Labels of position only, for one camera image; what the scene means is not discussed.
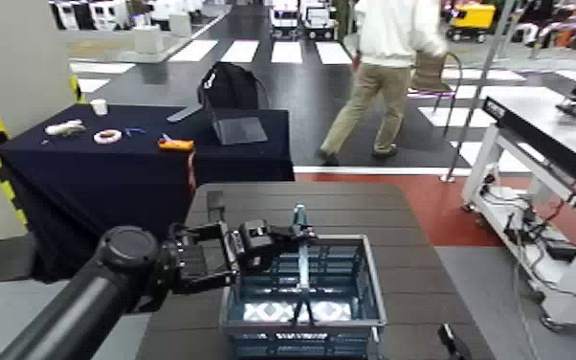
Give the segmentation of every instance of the white wall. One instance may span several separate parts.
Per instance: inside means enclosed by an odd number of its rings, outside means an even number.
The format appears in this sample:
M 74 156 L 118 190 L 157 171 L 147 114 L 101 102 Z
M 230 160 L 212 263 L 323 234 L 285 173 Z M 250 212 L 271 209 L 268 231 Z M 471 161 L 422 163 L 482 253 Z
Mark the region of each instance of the white wall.
M 47 1 L 0 1 L 0 116 L 15 136 L 74 102 Z M 0 238 L 25 234 L 0 189 Z
M 11 135 L 73 103 L 70 75 L 47 1 L 0 1 L 0 116 Z

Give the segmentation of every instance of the man walking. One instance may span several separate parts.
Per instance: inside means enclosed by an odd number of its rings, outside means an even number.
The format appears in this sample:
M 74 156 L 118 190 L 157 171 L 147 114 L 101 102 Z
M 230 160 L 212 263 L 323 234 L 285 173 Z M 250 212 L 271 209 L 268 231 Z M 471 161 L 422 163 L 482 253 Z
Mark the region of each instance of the man walking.
M 338 165 L 337 153 L 380 90 L 387 114 L 375 137 L 373 156 L 397 152 L 393 143 L 402 124 L 415 51 L 433 56 L 446 53 L 437 33 L 440 0 L 361 0 L 355 6 L 360 26 L 360 49 L 353 59 L 355 85 L 321 144 L 325 165 Z

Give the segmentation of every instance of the black backpack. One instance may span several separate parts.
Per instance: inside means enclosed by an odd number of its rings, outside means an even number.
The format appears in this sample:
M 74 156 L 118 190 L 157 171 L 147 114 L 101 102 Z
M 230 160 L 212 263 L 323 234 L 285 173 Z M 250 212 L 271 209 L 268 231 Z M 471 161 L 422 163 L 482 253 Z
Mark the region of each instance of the black backpack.
M 241 66 L 219 61 L 201 80 L 197 97 L 199 103 L 211 108 L 258 109 L 258 82 L 252 72 Z

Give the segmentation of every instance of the yellow robot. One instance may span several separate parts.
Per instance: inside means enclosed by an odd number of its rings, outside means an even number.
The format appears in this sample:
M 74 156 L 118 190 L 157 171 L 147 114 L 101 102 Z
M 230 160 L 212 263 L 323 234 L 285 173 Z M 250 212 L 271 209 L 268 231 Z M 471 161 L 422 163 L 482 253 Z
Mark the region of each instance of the yellow robot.
M 494 13 L 496 7 L 493 5 L 469 4 L 455 7 L 447 37 L 455 42 L 467 37 L 479 43 L 484 42 L 494 22 Z

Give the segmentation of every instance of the red floor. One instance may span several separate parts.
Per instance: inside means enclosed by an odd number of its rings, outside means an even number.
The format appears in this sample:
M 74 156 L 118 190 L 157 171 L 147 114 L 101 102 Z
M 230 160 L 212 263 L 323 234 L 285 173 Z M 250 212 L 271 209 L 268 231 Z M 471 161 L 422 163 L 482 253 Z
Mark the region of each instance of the red floor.
M 502 246 L 496 233 L 482 228 L 475 222 L 474 214 L 460 210 L 460 192 L 465 177 L 458 177 L 454 184 L 444 184 L 435 175 L 337 175 L 297 174 L 297 181 L 340 181 L 363 183 L 387 183 L 399 187 L 410 202 L 420 225 L 435 246 Z M 503 184 L 524 188 L 528 178 L 504 178 Z M 551 209 L 539 209 L 540 214 L 550 214 Z M 565 207 L 554 220 L 573 242 L 576 243 L 576 213 Z

